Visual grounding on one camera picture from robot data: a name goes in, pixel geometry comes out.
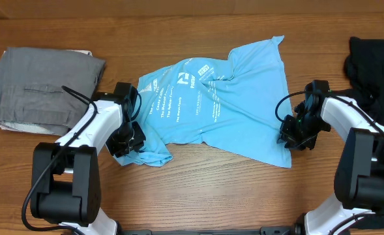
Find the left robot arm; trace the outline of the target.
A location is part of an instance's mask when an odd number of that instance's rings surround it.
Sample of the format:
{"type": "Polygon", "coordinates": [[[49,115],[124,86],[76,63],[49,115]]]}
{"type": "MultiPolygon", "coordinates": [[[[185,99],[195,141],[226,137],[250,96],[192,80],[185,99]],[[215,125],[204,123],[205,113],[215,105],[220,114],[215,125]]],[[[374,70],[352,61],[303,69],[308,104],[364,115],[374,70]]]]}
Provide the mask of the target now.
{"type": "Polygon", "coordinates": [[[136,118],[141,96],[129,83],[93,98],[63,87],[88,105],[84,116],[54,143],[39,143],[33,152],[31,188],[23,202],[22,223],[32,231],[69,230],[73,234],[122,234],[118,221],[100,207],[98,154],[107,148],[120,158],[144,145],[136,118]]]}

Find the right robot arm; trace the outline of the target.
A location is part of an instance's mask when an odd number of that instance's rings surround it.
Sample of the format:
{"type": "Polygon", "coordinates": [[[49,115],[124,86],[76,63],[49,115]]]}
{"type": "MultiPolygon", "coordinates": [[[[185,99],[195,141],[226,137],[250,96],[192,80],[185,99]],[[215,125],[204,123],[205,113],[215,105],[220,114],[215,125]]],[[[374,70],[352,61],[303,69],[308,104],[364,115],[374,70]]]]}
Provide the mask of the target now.
{"type": "Polygon", "coordinates": [[[349,234],[349,229],[384,226],[384,126],[355,99],[314,80],[305,86],[296,115],[281,119],[278,143],[313,149],[319,132],[334,129],[345,146],[334,176],[334,192],[291,227],[263,228],[266,234],[349,234]]]}

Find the light blue printed t-shirt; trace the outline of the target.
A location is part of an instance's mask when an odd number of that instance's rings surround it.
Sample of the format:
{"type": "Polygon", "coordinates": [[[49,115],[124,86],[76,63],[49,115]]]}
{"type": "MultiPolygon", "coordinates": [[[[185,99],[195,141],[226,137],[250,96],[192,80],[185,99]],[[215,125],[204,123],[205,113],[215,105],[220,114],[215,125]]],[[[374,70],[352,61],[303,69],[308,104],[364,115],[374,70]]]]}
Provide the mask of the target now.
{"type": "Polygon", "coordinates": [[[168,144],[204,143],[289,168],[291,153],[278,142],[280,120],[291,113],[282,40],[234,48],[225,60],[184,59],[143,75],[137,122],[146,139],[119,164],[162,166],[173,157],[168,144]]]}

